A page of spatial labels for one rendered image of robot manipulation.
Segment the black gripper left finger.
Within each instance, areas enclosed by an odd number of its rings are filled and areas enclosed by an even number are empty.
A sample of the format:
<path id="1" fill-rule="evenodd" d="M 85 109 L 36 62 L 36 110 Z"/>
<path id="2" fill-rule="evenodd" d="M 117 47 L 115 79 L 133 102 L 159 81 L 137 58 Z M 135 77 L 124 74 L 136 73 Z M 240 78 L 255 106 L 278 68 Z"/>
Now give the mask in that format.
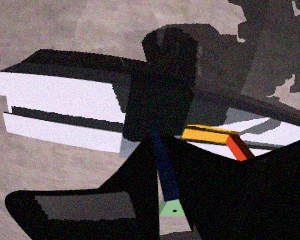
<path id="1" fill-rule="evenodd" d="M 31 240 L 159 240 L 158 171 L 145 137 L 95 189 L 14 191 L 6 209 Z"/>

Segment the green tray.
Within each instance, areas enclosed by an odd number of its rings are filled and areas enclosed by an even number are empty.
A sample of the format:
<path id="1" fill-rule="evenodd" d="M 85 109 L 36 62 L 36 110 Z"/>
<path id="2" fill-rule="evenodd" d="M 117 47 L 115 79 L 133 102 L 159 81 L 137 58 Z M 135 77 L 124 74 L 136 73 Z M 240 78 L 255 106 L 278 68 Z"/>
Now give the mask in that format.
<path id="1" fill-rule="evenodd" d="M 162 197 L 161 203 L 159 203 L 158 205 L 159 216 L 185 215 L 185 213 L 183 213 L 183 208 L 179 204 L 181 204 L 181 201 L 179 200 L 163 201 L 163 197 Z"/>

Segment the dark blue pin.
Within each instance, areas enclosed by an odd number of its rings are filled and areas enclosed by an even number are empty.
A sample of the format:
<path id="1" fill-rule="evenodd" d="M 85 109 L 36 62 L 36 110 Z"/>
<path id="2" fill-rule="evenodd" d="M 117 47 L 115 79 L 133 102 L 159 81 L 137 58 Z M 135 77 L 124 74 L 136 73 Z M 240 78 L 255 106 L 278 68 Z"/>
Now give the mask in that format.
<path id="1" fill-rule="evenodd" d="M 179 184 L 175 179 L 173 165 L 170 163 L 165 145 L 162 144 L 158 128 L 150 127 L 149 135 L 153 140 L 155 165 L 157 165 L 159 180 L 161 180 L 163 201 L 178 200 Z"/>

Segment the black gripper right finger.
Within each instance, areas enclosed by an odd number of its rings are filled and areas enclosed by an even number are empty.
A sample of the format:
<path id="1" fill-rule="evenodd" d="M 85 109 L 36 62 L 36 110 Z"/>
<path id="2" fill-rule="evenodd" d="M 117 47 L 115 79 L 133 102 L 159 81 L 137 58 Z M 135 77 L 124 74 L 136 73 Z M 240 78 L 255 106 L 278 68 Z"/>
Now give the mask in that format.
<path id="1" fill-rule="evenodd" d="M 194 240 L 237 240 L 259 193 L 300 172 L 300 139 L 235 160 L 161 135 Z"/>

